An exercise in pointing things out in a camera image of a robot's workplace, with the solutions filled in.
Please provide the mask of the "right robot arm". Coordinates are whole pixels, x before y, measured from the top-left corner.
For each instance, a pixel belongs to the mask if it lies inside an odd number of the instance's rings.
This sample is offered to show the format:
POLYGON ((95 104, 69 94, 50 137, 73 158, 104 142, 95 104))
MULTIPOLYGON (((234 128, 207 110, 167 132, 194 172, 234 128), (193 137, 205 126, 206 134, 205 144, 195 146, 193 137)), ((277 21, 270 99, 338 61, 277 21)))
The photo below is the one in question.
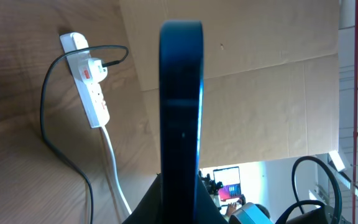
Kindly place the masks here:
POLYGON ((330 206, 317 208, 287 221, 278 220, 277 224, 330 224, 334 218, 334 209, 330 206))

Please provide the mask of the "blue Galaxy smartphone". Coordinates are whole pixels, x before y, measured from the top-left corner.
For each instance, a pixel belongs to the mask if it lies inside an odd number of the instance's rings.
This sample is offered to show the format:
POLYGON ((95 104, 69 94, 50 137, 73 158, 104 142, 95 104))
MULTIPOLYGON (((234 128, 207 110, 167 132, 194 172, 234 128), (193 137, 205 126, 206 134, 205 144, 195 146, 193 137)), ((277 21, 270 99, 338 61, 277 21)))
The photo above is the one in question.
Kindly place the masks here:
POLYGON ((200 21, 163 24, 159 42, 163 223, 195 221, 203 56, 200 21))

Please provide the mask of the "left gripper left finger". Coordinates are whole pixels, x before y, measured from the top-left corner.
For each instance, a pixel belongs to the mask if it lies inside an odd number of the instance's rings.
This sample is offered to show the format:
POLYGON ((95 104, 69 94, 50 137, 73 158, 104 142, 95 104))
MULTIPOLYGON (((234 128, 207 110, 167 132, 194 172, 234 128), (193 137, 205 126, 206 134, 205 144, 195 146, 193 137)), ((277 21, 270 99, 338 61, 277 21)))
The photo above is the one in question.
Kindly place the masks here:
POLYGON ((157 174, 138 206, 122 224, 162 224, 161 188, 161 174, 157 174))

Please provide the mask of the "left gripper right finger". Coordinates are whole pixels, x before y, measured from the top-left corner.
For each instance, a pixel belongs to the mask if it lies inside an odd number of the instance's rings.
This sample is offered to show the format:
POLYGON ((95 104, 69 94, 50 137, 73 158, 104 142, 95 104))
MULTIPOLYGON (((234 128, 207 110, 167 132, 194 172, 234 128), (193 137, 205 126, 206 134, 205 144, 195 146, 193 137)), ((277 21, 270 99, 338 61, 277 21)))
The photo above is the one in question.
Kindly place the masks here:
POLYGON ((201 178, 197 176, 196 215, 197 224, 228 224, 209 196, 201 178))

